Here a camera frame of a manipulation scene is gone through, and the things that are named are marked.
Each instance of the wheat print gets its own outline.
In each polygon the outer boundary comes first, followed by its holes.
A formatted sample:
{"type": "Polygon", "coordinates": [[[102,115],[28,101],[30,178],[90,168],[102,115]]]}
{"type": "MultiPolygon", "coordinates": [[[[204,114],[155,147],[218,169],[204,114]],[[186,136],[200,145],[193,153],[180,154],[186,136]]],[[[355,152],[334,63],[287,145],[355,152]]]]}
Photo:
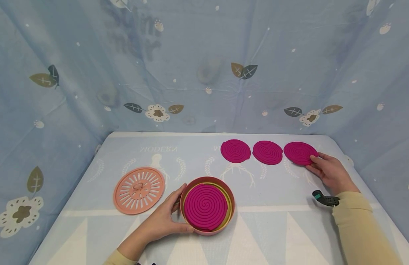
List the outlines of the wheat print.
{"type": "Polygon", "coordinates": [[[294,178],[296,178],[296,179],[299,179],[299,176],[297,176],[293,171],[291,171],[291,168],[290,168],[290,165],[288,164],[288,159],[287,158],[284,158],[283,159],[283,164],[284,164],[284,167],[285,167],[285,170],[286,170],[286,172],[288,172],[291,176],[293,176],[294,178]]]}
{"type": "Polygon", "coordinates": [[[102,159],[98,159],[97,164],[98,164],[97,172],[87,182],[93,181],[94,179],[96,179],[103,172],[103,170],[104,170],[104,161],[102,159]]]}
{"type": "Polygon", "coordinates": [[[215,161],[213,157],[210,157],[207,159],[204,163],[204,172],[206,173],[207,176],[213,177],[213,174],[210,172],[210,165],[215,161]]]}
{"type": "Polygon", "coordinates": [[[178,181],[178,180],[180,180],[181,178],[182,178],[182,176],[184,176],[184,174],[185,174],[185,171],[187,171],[187,166],[186,166],[186,164],[185,164],[185,161],[182,159],[182,158],[180,158],[180,157],[178,157],[177,159],[176,159],[176,161],[178,162],[178,164],[179,164],[179,174],[178,174],[178,176],[176,177],[176,181],[178,181]]]}
{"type": "Polygon", "coordinates": [[[124,167],[122,168],[122,176],[126,175],[127,171],[129,170],[129,167],[131,167],[131,165],[134,164],[135,162],[137,162],[137,160],[134,158],[134,159],[129,160],[124,165],[124,167]]]}

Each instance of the beige sleeve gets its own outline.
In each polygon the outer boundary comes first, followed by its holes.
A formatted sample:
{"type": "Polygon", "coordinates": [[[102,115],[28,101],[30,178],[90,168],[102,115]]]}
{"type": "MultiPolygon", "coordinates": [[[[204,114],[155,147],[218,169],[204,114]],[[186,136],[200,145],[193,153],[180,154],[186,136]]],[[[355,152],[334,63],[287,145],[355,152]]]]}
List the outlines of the beige sleeve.
{"type": "Polygon", "coordinates": [[[104,265],[136,265],[137,262],[127,259],[117,249],[113,251],[110,257],[104,262],[104,265]]]}
{"type": "Polygon", "coordinates": [[[358,192],[337,195],[339,205],[333,209],[341,245],[349,265],[402,264],[372,215],[366,198],[358,192]]]}

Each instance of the triangle pattern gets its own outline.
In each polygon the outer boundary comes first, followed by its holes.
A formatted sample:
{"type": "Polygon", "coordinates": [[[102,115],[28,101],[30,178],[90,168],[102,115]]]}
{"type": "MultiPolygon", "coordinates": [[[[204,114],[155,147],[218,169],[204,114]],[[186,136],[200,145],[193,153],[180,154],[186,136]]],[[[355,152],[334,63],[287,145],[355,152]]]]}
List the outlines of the triangle pattern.
{"type": "Polygon", "coordinates": [[[37,254],[32,258],[32,264],[47,264],[70,235],[78,228],[85,218],[59,216],[48,232],[49,236],[42,241],[37,254]]]}
{"type": "Polygon", "coordinates": [[[268,265],[262,251],[241,215],[237,215],[237,221],[232,235],[228,259],[226,265],[259,264],[268,265]]]}
{"type": "Polygon", "coordinates": [[[127,237],[129,237],[129,235],[132,234],[132,232],[134,232],[135,229],[138,228],[138,226],[140,226],[140,224],[141,224],[140,218],[139,218],[139,217],[134,217],[134,218],[135,218],[135,219],[134,219],[134,222],[131,224],[131,226],[129,227],[129,229],[128,229],[127,232],[125,233],[123,239],[119,242],[119,245],[120,245],[120,243],[122,243],[127,237]]]}
{"type": "Polygon", "coordinates": [[[60,247],[48,265],[85,265],[87,263],[87,218],[60,247]]]}
{"type": "Polygon", "coordinates": [[[285,264],[329,265],[289,212],[286,216],[285,264]]]}
{"type": "Polygon", "coordinates": [[[384,232],[385,236],[388,239],[388,242],[394,248],[394,251],[399,254],[397,250],[396,241],[394,240],[394,236],[391,231],[390,223],[388,222],[388,215],[384,211],[384,209],[374,209],[372,210],[372,214],[374,215],[375,219],[377,220],[378,224],[380,225],[382,231],[384,232]]]}
{"type": "Polygon", "coordinates": [[[129,215],[88,217],[87,265],[103,264],[136,219],[129,215]]]}
{"type": "Polygon", "coordinates": [[[391,218],[390,217],[387,218],[403,265],[409,265],[409,243],[403,236],[403,234],[400,232],[400,230],[397,228],[397,226],[393,223],[391,218]]]}
{"type": "Polygon", "coordinates": [[[323,207],[318,211],[290,212],[290,215],[328,263],[343,262],[346,264],[342,254],[338,227],[332,216],[331,208],[323,207]]]}
{"type": "Polygon", "coordinates": [[[244,212],[241,217],[269,264],[285,264],[286,212],[244,212]]]}
{"type": "Polygon", "coordinates": [[[234,213],[232,221],[219,234],[211,237],[199,237],[201,247],[207,262],[213,264],[225,264],[228,259],[229,249],[232,243],[232,235],[235,229],[237,212],[234,213]]]}
{"type": "MultiPolygon", "coordinates": [[[[141,224],[141,220],[140,217],[136,217],[135,221],[132,223],[132,225],[129,227],[129,229],[127,230],[126,234],[124,235],[123,239],[120,241],[120,243],[122,243],[127,237],[129,237],[130,234],[132,234],[132,232],[135,231],[135,229],[138,228],[138,226],[140,226],[141,224]]],[[[145,253],[145,251],[143,252],[143,254],[140,257],[140,260],[138,261],[140,264],[142,265],[147,265],[148,264],[148,260],[147,260],[147,254],[145,253]]]]}
{"type": "MultiPolygon", "coordinates": [[[[143,222],[147,217],[149,217],[149,215],[140,215],[140,221],[143,222]]],[[[142,265],[152,264],[153,262],[156,264],[168,263],[169,256],[173,251],[178,237],[179,234],[172,234],[149,243],[140,258],[140,263],[142,265]]]]}
{"type": "Polygon", "coordinates": [[[197,234],[180,235],[167,265],[208,265],[198,238],[197,234]]]}

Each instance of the fingers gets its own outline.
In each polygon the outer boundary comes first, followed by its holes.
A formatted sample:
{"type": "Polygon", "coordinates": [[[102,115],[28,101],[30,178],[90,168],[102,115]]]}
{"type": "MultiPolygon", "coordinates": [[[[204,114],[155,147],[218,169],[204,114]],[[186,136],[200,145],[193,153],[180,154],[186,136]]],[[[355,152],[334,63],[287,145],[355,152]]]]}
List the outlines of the fingers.
{"type": "Polygon", "coordinates": [[[176,212],[177,210],[179,210],[179,204],[175,204],[175,205],[172,207],[171,213],[174,213],[174,212],[176,212]]]}
{"type": "Polygon", "coordinates": [[[318,157],[316,157],[316,156],[310,156],[310,160],[311,160],[313,163],[317,164],[317,165],[323,165],[324,163],[327,162],[326,160],[321,159],[321,158],[318,158],[318,157]]]}
{"type": "Polygon", "coordinates": [[[170,208],[173,207],[173,205],[176,203],[177,198],[182,194],[184,191],[185,187],[187,186],[186,183],[182,184],[182,186],[177,189],[176,191],[172,192],[168,198],[166,199],[167,203],[170,205],[170,208]]]}
{"type": "Polygon", "coordinates": [[[319,178],[321,178],[321,176],[322,176],[322,171],[321,170],[319,170],[319,169],[317,169],[317,168],[315,168],[315,167],[313,167],[311,165],[307,165],[306,169],[308,171],[312,172],[313,174],[315,174],[316,176],[318,176],[319,178]]]}
{"type": "Polygon", "coordinates": [[[334,157],[332,157],[332,156],[329,156],[328,154],[325,154],[325,153],[319,153],[319,156],[321,157],[321,158],[323,158],[323,159],[325,159],[325,160],[332,160],[334,157]]]}
{"type": "Polygon", "coordinates": [[[192,233],[194,228],[187,223],[173,223],[171,231],[172,233],[192,233]]]}

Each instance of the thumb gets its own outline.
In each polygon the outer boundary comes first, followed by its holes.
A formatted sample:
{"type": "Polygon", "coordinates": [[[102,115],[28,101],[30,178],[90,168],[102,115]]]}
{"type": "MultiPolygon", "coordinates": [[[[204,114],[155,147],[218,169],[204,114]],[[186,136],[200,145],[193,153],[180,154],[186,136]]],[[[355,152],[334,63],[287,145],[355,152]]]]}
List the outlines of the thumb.
{"type": "Polygon", "coordinates": [[[173,232],[174,233],[192,233],[194,228],[187,223],[173,223],[173,232]]]}

